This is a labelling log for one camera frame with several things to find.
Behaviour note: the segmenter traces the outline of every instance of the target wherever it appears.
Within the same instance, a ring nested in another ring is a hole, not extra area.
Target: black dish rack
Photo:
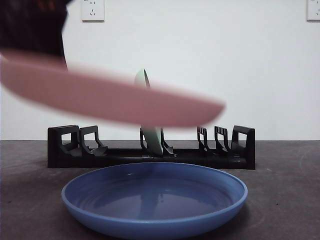
[[[94,133],[97,148],[85,144],[85,135]],[[239,133],[246,135],[245,146],[239,143]],[[64,144],[62,135],[71,134],[71,142]],[[223,143],[218,140],[223,135]],[[79,128],[66,125],[48,128],[47,167],[48,168],[103,168],[120,164],[145,162],[170,162],[195,164],[215,169],[250,169],[255,163],[255,129],[234,126],[231,147],[228,143],[228,131],[214,127],[215,149],[209,148],[207,129],[197,127],[198,148],[174,148],[165,141],[161,128],[163,155],[150,152],[144,143],[144,133],[140,129],[141,148],[108,148],[99,140],[98,126]]]

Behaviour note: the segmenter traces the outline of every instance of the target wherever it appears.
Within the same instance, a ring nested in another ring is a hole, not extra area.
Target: plate
[[[147,72],[144,68],[136,74],[134,83],[137,85],[145,86],[146,88],[151,88]],[[158,127],[145,127],[143,125],[141,126],[141,129],[143,131],[145,142],[149,151],[156,155],[162,156],[164,153],[164,149],[161,146],[160,129]]]
[[[62,190],[83,225],[129,240],[173,240],[209,232],[232,219],[248,195],[235,176],[204,166],[146,162],[106,167]]]

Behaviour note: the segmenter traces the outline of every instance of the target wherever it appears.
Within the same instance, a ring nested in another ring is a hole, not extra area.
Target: gray countertop
[[[168,141],[196,148],[196,141]],[[111,148],[139,141],[107,141]],[[46,141],[1,141],[1,239],[115,239],[78,223],[63,186],[89,168],[47,168]],[[256,170],[226,170],[245,182],[248,198],[220,228],[190,240],[319,240],[320,141],[257,141]]]

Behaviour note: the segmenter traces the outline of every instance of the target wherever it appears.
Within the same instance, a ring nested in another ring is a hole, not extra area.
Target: white wall
[[[320,22],[306,22],[305,0],[106,0],[105,23],[82,23],[80,0],[68,10],[70,69],[122,72],[133,82],[146,68],[153,87],[225,100],[207,127],[253,127],[257,140],[320,140]],[[98,124],[105,140],[139,138],[139,126],[46,109],[1,88],[1,139],[44,140],[48,127],[67,124]],[[196,138],[194,129],[165,136]]]

